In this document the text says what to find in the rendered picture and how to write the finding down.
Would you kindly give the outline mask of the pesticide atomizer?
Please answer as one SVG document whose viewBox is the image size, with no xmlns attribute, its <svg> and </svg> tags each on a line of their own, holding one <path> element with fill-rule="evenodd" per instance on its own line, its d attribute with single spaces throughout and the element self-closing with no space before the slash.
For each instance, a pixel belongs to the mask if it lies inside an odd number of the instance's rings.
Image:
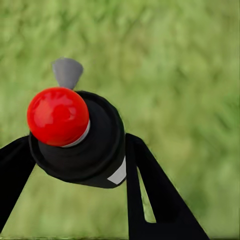
<svg viewBox="0 0 240 240">
<path fill-rule="evenodd" d="M 26 120 L 30 152 L 49 176 L 66 183 L 114 189 L 127 179 L 126 132 L 104 97 L 73 91 L 84 73 L 75 59 L 53 61 L 57 87 L 38 93 Z"/>
</svg>

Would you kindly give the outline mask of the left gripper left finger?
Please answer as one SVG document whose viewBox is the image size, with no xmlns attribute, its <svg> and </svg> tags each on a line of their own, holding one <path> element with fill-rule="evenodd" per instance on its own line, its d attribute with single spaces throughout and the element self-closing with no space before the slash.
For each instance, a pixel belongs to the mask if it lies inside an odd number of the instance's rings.
<svg viewBox="0 0 240 240">
<path fill-rule="evenodd" d="M 28 135 L 0 149 L 0 233 L 36 163 Z"/>
</svg>

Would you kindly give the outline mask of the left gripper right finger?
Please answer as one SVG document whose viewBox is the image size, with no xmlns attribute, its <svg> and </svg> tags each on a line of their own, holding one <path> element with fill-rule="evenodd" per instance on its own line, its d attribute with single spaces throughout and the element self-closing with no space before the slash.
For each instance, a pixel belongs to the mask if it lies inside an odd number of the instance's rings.
<svg viewBox="0 0 240 240">
<path fill-rule="evenodd" d="M 144 140 L 125 134 L 129 240 L 210 240 Z M 145 220 L 138 171 L 156 223 Z"/>
</svg>

